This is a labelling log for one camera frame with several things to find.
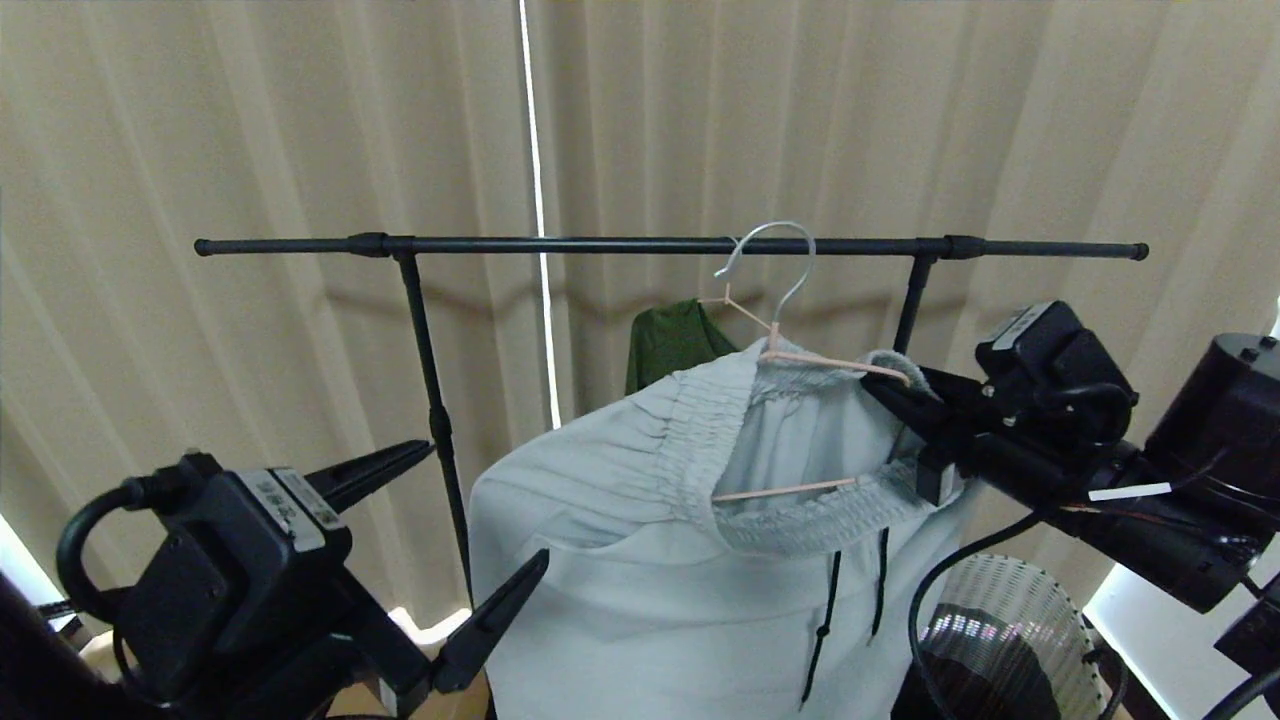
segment beige curtain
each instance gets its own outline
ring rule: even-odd
[[[970,233],[1151,243],[1144,263],[941,263],[911,355],[975,374],[975,340],[1062,297],[1143,393],[1142,441],[1217,332],[1275,319],[1280,38],[1274,3],[531,0],[553,234]],[[621,396],[641,309],[714,295],[721,258],[554,258],[562,410]],[[905,259],[820,259],[783,332],[854,357],[892,341]],[[796,259],[748,258],[772,304]],[[758,333],[726,315],[740,343]],[[995,497],[972,533],[1018,516]],[[1083,602],[1108,562],[1038,530],[1009,546]]]
[[[198,446],[303,471],[428,437],[390,260],[200,259],[197,237],[534,229],[511,3],[0,9],[0,512],[52,574],[70,514]],[[470,487],[547,428],[536,263],[424,256]],[[349,514],[348,565],[430,624],[465,605],[434,459]],[[143,516],[95,533],[134,579]]]

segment green garment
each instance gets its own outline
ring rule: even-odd
[[[627,395],[676,370],[687,370],[730,352],[737,352],[737,347],[707,316],[701,302],[685,300],[645,310],[631,323]]]

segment light gray shirt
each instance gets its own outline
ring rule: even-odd
[[[479,479],[470,505],[477,598],[539,548],[552,551],[488,664],[502,720],[888,716],[910,664],[911,593],[957,546],[970,502],[955,502],[965,495],[959,482],[942,510],[916,498],[920,441],[858,373],[760,364],[763,347],[676,373],[520,447]],[[925,384],[901,355],[867,360]],[[850,477],[858,482],[833,491],[712,503],[713,495]],[[886,527],[884,618],[873,638]],[[836,550],[831,634],[801,708]]]

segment clothes rack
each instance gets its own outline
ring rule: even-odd
[[[1112,258],[1143,260],[1146,243],[991,241],[973,236],[948,234],[916,238],[820,238],[818,255],[910,256],[911,273],[906,297],[899,316],[893,350],[906,352],[911,331],[920,310],[920,300],[929,282],[929,272],[938,260],[972,260],[984,255],[1027,258]],[[364,258],[392,258],[399,265],[401,281],[408,300],[413,337],[417,341],[422,379],[426,384],[428,421],[449,500],[449,514],[462,560],[467,594],[471,596],[471,552],[467,543],[467,519],[462,505],[462,488],[453,452],[453,428],[435,368],[435,352],[428,324],[422,281],[417,269],[419,255],[435,254],[616,254],[616,255],[728,255],[733,241],[727,237],[416,237],[370,232],[346,238],[301,240],[197,240],[196,254],[211,255],[280,255],[346,252]],[[744,247],[748,255],[804,255],[809,251],[803,240],[758,238]],[[882,533],[884,544],[887,533]]]

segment clothes hanger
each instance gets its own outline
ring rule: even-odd
[[[756,318],[754,314],[751,314],[749,310],[746,310],[746,307],[742,307],[741,305],[739,305],[737,302],[735,302],[732,297],[730,297],[730,283],[728,283],[727,277],[728,277],[730,273],[733,272],[733,265],[737,263],[737,259],[741,258],[742,249],[746,247],[746,243],[750,242],[756,236],[759,236],[759,233],[762,233],[762,232],[764,232],[767,229],[771,229],[771,228],[776,228],[776,227],[791,228],[791,229],[797,231],[801,234],[804,234],[805,241],[808,241],[808,243],[809,243],[809,265],[805,268],[804,274],[800,275],[800,279],[794,286],[791,286],[791,290],[788,290],[787,293],[782,296],[782,300],[778,301],[778,306],[773,311],[773,322],[772,323],[765,323],[764,320]],[[814,268],[817,260],[818,260],[818,242],[814,240],[813,233],[810,233],[808,229],[805,229],[804,225],[801,225],[799,223],[790,222],[790,220],[774,220],[772,223],[764,223],[763,225],[760,225],[760,227],[753,229],[751,232],[746,233],[742,237],[742,240],[739,241],[737,245],[733,247],[733,252],[730,254],[728,261],[724,263],[724,266],[716,272],[716,277],[717,278],[721,277],[721,275],[726,275],[724,297],[723,299],[708,300],[708,301],[704,301],[704,302],[724,302],[730,307],[733,307],[733,309],[741,311],[748,318],[755,320],[759,325],[762,325],[763,328],[765,328],[765,329],[769,331],[769,341],[768,341],[768,345],[765,346],[764,352],[760,354],[760,363],[767,363],[767,361],[771,361],[771,360],[790,360],[790,361],[794,361],[794,363],[808,363],[810,365],[824,365],[824,366],[829,366],[829,368],[845,368],[845,369],[856,370],[856,372],[861,372],[861,373],[874,373],[874,374],[879,374],[879,375],[887,375],[887,377],[891,377],[891,378],[896,378],[899,380],[902,380],[902,383],[905,383],[906,386],[910,387],[911,379],[909,377],[906,377],[906,373],[902,373],[900,370],[893,370],[891,368],[881,368],[879,365],[870,365],[868,363],[852,363],[852,361],[849,361],[849,360],[836,360],[836,359],[832,359],[832,357],[823,357],[822,355],[801,355],[799,352],[786,352],[786,351],[777,350],[778,327],[780,327],[778,320],[780,320],[780,318],[782,315],[782,307],[787,304],[788,300],[791,300],[791,297],[795,293],[800,292],[801,287],[804,287],[804,283],[809,279],[809,274],[813,272],[813,268]],[[733,501],[733,500],[750,500],[750,498],[769,497],[769,496],[776,496],[776,495],[790,495],[790,493],[794,493],[794,492],[805,492],[805,491],[812,491],[812,489],[836,488],[836,487],[841,487],[841,486],[847,486],[847,484],[856,483],[859,479],[860,478],[858,478],[858,477],[852,477],[852,478],[842,478],[842,479],[838,479],[838,480],[823,480],[820,483],[806,483],[806,484],[803,484],[803,486],[791,486],[791,487],[785,487],[785,488],[767,488],[767,489],[758,489],[758,491],[732,492],[732,493],[713,496],[712,497],[712,502],[728,502],[728,501]]]

